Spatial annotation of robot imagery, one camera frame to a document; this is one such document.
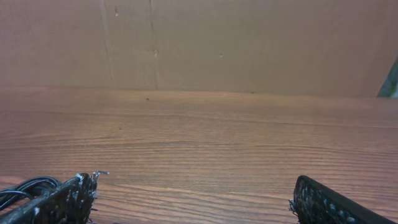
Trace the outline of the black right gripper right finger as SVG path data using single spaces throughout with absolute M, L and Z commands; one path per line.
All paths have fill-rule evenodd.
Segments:
M 289 210 L 300 224 L 396 224 L 306 175 L 296 181 Z

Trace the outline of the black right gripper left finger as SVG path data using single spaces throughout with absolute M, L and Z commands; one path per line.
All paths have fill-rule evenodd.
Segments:
M 101 174 L 109 173 L 80 173 L 65 182 L 40 176 L 2 189 L 1 224 L 92 223 Z

